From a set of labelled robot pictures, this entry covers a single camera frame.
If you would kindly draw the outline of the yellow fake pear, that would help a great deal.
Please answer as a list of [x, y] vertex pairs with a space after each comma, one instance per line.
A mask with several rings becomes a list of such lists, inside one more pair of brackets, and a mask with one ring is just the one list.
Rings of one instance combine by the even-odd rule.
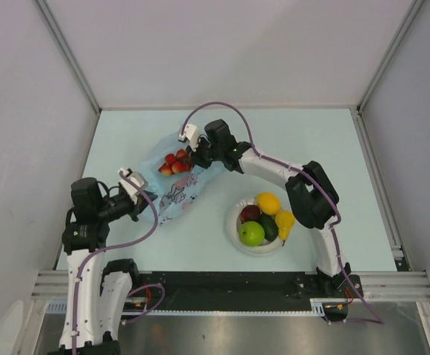
[[290, 211], [281, 211], [275, 215], [275, 223], [278, 227], [278, 237], [285, 243], [295, 224], [295, 216]]

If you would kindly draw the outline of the light blue printed plastic bag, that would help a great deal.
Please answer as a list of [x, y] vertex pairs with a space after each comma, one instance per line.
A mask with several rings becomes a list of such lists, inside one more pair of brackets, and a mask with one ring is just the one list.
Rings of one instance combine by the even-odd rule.
[[160, 226], [188, 211], [206, 185], [224, 172], [220, 162], [212, 163], [208, 169], [195, 166], [189, 172], [170, 176], [158, 171], [166, 155], [184, 147], [185, 144], [178, 140], [178, 133], [171, 133], [157, 142], [137, 168], [148, 182], [147, 191], [156, 196], [153, 204]]

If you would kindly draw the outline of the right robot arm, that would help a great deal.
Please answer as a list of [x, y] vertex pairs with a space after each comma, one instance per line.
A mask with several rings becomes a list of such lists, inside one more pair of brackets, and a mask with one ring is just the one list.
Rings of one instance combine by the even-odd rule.
[[351, 267], [341, 255], [334, 230], [341, 221], [339, 196], [318, 162], [296, 166], [263, 155], [253, 143], [236, 141], [221, 119], [207, 124], [203, 133], [195, 125], [184, 124], [179, 140], [189, 144], [189, 155], [197, 166], [208, 169], [221, 162], [231, 172], [253, 175], [285, 190], [296, 221], [312, 231], [320, 290], [336, 297], [345, 289]]

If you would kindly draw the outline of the dark green fake avocado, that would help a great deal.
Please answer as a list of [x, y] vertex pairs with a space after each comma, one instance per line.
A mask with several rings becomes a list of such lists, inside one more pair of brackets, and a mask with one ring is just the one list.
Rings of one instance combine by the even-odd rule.
[[262, 213], [258, 219], [258, 223], [263, 227], [264, 238], [272, 242], [278, 237], [278, 226], [272, 216]]

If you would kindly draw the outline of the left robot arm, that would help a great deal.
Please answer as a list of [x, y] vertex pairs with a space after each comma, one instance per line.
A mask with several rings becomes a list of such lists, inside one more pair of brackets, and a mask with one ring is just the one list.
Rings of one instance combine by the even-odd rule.
[[118, 329], [127, 296], [141, 287], [132, 259], [104, 262], [110, 223], [126, 215], [138, 219], [156, 196], [137, 172], [120, 169], [118, 192], [86, 177], [71, 186], [72, 208], [62, 234], [67, 255], [65, 324], [57, 354], [119, 354]]

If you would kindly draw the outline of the dark red fake fruit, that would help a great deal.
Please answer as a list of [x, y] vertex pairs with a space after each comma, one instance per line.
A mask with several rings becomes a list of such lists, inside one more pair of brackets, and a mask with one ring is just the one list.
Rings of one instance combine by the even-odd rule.
[[242, 223], [249, 221], [257, 222], [260, 216], [261, 210], [256, 205], [247, 205], [242, 209], [240, 213], [240, 219]]

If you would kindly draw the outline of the green fake apple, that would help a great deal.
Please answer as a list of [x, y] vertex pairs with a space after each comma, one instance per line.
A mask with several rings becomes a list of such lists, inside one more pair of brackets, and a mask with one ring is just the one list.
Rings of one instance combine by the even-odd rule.
[[264, 230], [258, 222], [249, 221], [241, 224], [238, 236], [245, 246], [257, 247], [264, 240]]

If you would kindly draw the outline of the yellow fake lemon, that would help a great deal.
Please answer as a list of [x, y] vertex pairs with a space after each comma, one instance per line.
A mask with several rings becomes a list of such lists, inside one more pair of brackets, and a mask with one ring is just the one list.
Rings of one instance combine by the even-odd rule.
[[260, 193], [257, 196], [257, 205], [264, 214], [269, 216], [276, 215], [281, 209], [279, 199], [270, 192]]

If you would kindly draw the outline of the red fake strawberry bunch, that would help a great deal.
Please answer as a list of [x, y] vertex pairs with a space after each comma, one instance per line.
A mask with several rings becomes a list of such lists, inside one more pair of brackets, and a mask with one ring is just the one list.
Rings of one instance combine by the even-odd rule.
[[171, 176], [190, 172], [193, 168], [191, 157], [185, 149], [179, 149], [175, 153], [169, 153], [164, 157], [164, 161], [158, 171], [163, 176]]

